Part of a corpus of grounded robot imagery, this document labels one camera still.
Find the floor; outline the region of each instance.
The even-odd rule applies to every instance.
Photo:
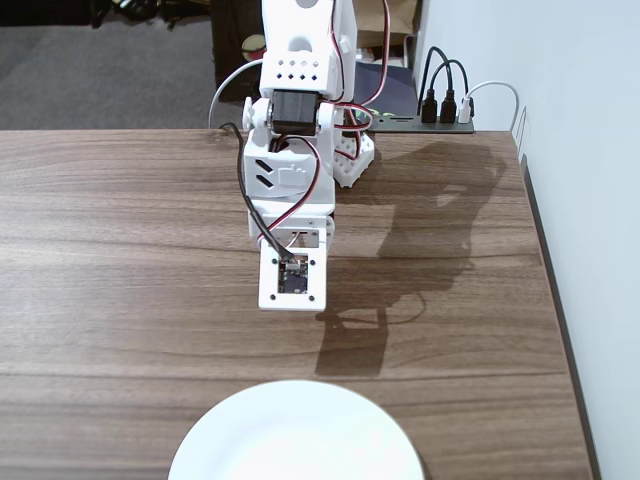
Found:
[[[206,128],[215,90],[208,18],[0,28],[0,130]],[[222,105],[218,123],[239,121]]]

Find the power strip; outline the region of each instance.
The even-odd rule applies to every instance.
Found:
[[[420,117],[376,116],[370,131],[376,133],[475,133],[473,120],[469,123],[422,123]]]

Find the black cable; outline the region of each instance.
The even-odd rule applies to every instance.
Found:
[[[256,207],[253,205],[251,198],[249,198],[249,196],[247,195],[247,188],[244,184],[244,171],[242,168],[244,160],[244,138],[242,138],[240,130],[238,130],[238,127],[233,122],[227,122],[224,125],[221,125],[220,128],[225,130],[227,128],[231,128],[233,130],[233,133],[235,133],[236,137],[238,138],[238,185],[240,186],[240,193],[242,194],[242,198],[244,199],[244,202],[247,204],[247,208],[249,209],[249,215],[251,215],[253,221],[256,222],[256,225],[258,226],[258,229],[260,230],[262,235],[264,235],[265,240],[269,242],[269,244],[276,252],[278,252],[280,258],[283,260],[292,259],[293,254],[289,250],[284,248],[282,244],[278,242],[278,240],[276,240],[276,238],[273,236],[273,233],[271,233],[271,230],[269,230],[269,227],[267,227],[267,225],[264,223],[262,215],[260,215],[260,212],[258,212]]]
[[[464,94],[466,95],[469,93],[469,78],[467,77],[467,71],[465,70],[462,63],[460,63],[456,59],[447,60],[446,62],[443,62],[440,64],[440,66],[436,69],[435,73],[433,74],[433,77],[431,77],[431,85],[429,86],[429,88],[433,90],[436,84],[436,78],[438,78],[438,74],[440,73],[440,70],[442,70],[444,67],[448,65],[451,65],[452,63],[454,65],[457,65],[458,68],[460,68],[460,71],[462,72],[462,78],[464,79]]]
[[[433,52],[436,52],[438,55],[442,57],[443,62],[449,61],[447,56],[444,54],[442,50],[438,47],[431,47],[429,49],[429,53],[427,54],[427,60],[425,61],[424,72],[422,73],[422,86],[420,87],[420,96],[418,97],[418,113],[420,115],[420,111],[422,110],[422,98],[424,97],[424,91],[427,87],[427,76],[429,75],[429,66],[431,65],[431,55]],[[447,81],[449,82],[449,90],[453,90],[453,75],[451,75],[451,66],[447,64]]]

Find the white robotic arm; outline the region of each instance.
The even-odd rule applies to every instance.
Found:
[[[261,251],[258,303],[322,311],[335,235],[334,178],[351,187],[374,156],[351,114],[368,111],[348,103],[356,67],[353,0],[263,0],[262,11],[262,98],[247,99],[243,116],[246,193],[273,235],[265,239],[249,217]]]

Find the red wire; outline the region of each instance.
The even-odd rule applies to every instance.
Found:
[[[355,125],[356,117],[353,115],[352,110],[347,110],[347,116],[349,117],[349,120],[351,121],[351,123]],[[362,148],[362,136],[360,135],[360,132],[356,132],[356,155],[355,155],[356,158],[360,156],[361,148]]]
[[[283,135],[278,139],[278,144],[280,144],[284,140],[302,140],[304,143],[306,143],[309,146],[309,148],[311,148],[311,150],[313,151],[313,154],[316,157],[316,171],[313,174],[313,180],[311,180],[311,185],[309,185],[309,189],[307,190],[307,192],[302,196],[300,200],[296,202],[296,204],[293,207],[291,207],[282,216],[280,216],[280,218],[278,218],[275,222],[269,225],[269,230],[274,230],[275,228],[277,228],[278,225],[280,225],[287,218],[289,218],[291,215],[296,213],[300,209],[300,207],[302,207],[302,205],[304,205],[306,201],[309,200],[309,197],[313,193],[313,190],[315,189],[316,184],[318,183],[318,177],[320,176],[320,169],[322,168],[320,152],[318,152],[318,149],[309,140],[307,140],[304,137],[299,137],[297,135]],[[264,235],[262,234],[258,236],[258,242],[263,238],[263,236]]]
[[[337,0],[333,0],[333,10],[331,11],[331,41],[333,42],[333,48],[336,49],[336,54],[338,55],[338,61],[340,62],[340,77],[342,79],[342,93],[335,100],[331,100],[331,103],[341,102],[344,98],[344,62],[342,60],[342,52],[340,51],[340,46],[338,45],[338,40],[336,39],[336,31],[334,28],[335,19],[336,19],[336,5],[338,4]]]
[[[347,153],[347,152],[343,152],[342,150],[336,150],[336,153],[339,155],[342,155],[343,157],[347,157],[349,160],[355,160],[356,157],[354,157],[353,155]]]
[[[389,49],[391,47],[391,12],[387,0],[382,0],[384,6],[384,52],[382,54],[382,76],[380,77],[380,85],[378,90],[369,97],[368,100],[362,102],[362,105],[369,105],[380,96],[384,85],[387,81],[387,73],[389,71]]]

